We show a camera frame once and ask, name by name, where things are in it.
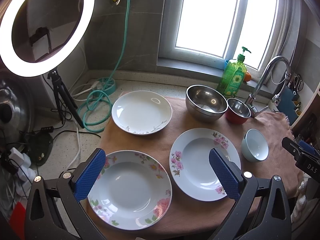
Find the floral plate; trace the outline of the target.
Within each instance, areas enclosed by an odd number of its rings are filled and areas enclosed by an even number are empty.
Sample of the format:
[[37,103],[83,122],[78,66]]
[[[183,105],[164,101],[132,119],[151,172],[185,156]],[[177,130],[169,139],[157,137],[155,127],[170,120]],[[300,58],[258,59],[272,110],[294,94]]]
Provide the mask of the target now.
[[93,212],[106,224],[136,231],[156,224],[172,200],[168,173],[152,156],[133,150],[106,155],[88,194]]
[[226,193],[209,163],[209,153],[217,148],[241,167],[239,154],[223,134],[208,128],[193,128],[174,141],[169,155],[171,175],[189,197],[204,202],[225,198]]

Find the light blue ceramic bowl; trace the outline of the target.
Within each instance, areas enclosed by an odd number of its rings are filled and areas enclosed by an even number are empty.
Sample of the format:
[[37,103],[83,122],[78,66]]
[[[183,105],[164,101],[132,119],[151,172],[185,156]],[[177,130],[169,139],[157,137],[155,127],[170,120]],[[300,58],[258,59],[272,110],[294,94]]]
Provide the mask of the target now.
[[263,134],[257,129],[249,129],[241,142],[241,152],[252,163],[265,161],[269,148]]

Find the red steel bowl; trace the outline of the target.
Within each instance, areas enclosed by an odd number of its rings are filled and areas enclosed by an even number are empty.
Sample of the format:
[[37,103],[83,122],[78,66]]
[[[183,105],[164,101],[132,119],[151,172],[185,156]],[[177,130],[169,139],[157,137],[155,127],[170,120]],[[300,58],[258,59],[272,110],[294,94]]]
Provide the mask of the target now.
[[251,117],[251,111],[242,101],[236,98],[229,98],[227,104],[228,109],[225,116],[230,123],[242,125]]

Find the large steel bowl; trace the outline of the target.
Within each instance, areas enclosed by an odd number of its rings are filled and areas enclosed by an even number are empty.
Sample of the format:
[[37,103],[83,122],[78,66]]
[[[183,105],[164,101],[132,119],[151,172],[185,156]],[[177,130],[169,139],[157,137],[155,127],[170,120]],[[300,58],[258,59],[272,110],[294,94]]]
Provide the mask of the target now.
[[225,97],[204,85],[192,85],[186,89],[185,105],[193,118],[206,123],[220,119],[228,109]]

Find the white plate grey branch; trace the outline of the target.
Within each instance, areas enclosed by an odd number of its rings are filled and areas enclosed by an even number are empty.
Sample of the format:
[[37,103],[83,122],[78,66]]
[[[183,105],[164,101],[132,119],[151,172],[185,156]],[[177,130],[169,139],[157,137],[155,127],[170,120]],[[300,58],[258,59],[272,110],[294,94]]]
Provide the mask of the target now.
[[150,135],[164,129],[172,118],[168,100],[151,91],[138,90],[119,97],[112,107],[112,119],[123,131]]

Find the white work glove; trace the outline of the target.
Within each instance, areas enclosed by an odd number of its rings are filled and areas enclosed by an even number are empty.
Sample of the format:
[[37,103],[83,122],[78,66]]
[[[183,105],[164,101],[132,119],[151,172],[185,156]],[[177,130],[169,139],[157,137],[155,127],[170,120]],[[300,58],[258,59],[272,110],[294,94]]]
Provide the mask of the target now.
[[298,198],[291,214],[291,224],[302,223],[308,215],[308,200],[306,198],[306,190],[310,177],[304,176],[303,181],[298,187]]

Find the pink towel mat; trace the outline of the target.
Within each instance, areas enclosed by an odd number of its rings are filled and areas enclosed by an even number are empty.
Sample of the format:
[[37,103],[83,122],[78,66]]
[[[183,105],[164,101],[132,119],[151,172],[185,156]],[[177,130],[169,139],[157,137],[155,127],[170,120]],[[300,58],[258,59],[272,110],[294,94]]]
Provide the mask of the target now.
[[[268,142],[268,158],[259,163],[251,163],[241,156],[242,170],[250,171],[258,178],[270,179],[277,174],[283,180],[288,198],[297,196],[303,172],[295,166],[293,156],[281,146],[284,137],[293,137],[283,113],[263,112],[242,125],[231,124],[224,116],[212,124],[205,124],[195,120],[188,113],[185,100],[168,98],[168,101],[172,106],[173,115],[163,130],[152,135],[132,135],[110,120],[101,139],[101,148],[106,153],[118,150],[144,152],[157,159],[168,170],[169,153],[174,141],[189,129],[203,127],[216,130],[226,136],[240,152],[245,133],[254,128],[259,130]],[[87,212],[107,239],[164,239],[215,230],[234,203],[227,197],[215,202],[202,202],[187,196],[176,184],[172,188],[173,198],[169,211],[156,225],[145,230],[119,230],[104,223],[90,207],[87,208]]]

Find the white power strip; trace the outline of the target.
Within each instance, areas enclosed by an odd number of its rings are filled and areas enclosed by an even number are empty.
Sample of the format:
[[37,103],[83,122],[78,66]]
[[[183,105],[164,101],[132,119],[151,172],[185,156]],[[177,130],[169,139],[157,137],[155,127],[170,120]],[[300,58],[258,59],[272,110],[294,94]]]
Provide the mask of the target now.
[[22,181],[32,181],[36,177],[36,172],[31,168],[31,160],[16,148],[10,150],[9,159],[18,168],[17,175]]

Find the black dish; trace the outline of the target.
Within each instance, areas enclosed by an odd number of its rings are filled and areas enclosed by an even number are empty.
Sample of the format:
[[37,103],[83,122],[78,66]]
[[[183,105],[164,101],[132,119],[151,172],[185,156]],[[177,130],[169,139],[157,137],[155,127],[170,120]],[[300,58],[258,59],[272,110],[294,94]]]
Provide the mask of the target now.
[[50,133],[39,132],[28,139],[28,155],[36,166],[42,166],[49,158],[53,148],[53,138]]

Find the black scissors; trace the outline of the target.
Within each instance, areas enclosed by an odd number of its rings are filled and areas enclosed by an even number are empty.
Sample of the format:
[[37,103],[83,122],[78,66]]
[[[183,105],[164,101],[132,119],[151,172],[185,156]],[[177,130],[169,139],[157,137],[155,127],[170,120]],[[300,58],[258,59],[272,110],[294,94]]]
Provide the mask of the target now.
[[302,91],[302,89],[304,88],[304,81],[302,79],[302,76],[300,74],[295,75],[295,77],[293,78],[293,82],[292,82],[292,91],[294,93],[298,93],[300,91]]

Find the red box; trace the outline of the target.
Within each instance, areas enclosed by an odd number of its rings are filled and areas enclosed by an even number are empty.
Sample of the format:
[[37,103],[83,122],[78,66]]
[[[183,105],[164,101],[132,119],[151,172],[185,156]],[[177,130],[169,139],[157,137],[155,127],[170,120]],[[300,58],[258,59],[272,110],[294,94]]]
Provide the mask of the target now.
[[21,240],[25,240],[24,226],[25,226],[25,207],[21,202],[17,202],[15,205],[11,217],[9,219],[9,225],[17,237]]

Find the orange fruit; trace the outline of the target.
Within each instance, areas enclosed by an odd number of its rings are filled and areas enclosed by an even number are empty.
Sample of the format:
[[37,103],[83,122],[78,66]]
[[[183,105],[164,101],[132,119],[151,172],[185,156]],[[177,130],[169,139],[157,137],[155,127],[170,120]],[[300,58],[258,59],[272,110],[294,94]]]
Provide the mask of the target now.
[[244,82],[249,82],[251,81],[252,76],[249,72],[246,72],[245,77],[244,77]]

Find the green dish soap bottle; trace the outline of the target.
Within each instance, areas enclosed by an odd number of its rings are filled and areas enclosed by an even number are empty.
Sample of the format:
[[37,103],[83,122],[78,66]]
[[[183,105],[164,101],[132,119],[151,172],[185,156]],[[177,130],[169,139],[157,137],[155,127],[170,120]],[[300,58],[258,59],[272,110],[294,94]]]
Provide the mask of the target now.
[[225,66],[222,79],[217,86],[217,91],[221,93],[226,99],[234,98],[242,85],[247,67],[244,64],[245,52],[251,53],[246,47],[242,47],[242,52],[236,59],[231,59]]

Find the black tripod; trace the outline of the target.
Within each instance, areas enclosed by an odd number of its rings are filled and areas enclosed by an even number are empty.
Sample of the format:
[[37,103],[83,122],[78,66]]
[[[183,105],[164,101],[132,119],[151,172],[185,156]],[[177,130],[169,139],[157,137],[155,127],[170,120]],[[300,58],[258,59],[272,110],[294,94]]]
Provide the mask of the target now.
[[76,120],[81,128],[84,128],[83,121],[80,118],[80,115],[77,113],[78,107],[72,99],[67,87],[63,83],[61,76],[57,71],[57,67],[48,72],[47,79],[51,79],[52,81],[54,99],[61,122],[63,122],[62,104],[64,103],[66,108],[71,113],[71,116]]

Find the window frame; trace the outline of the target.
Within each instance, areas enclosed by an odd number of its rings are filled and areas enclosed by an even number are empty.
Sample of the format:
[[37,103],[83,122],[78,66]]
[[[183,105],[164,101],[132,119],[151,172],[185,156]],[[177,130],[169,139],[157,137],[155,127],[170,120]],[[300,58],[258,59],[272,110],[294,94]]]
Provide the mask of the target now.
[[245,55],[259,79],[287,36],[291,0],[165,0],[159,56],[223,69]]

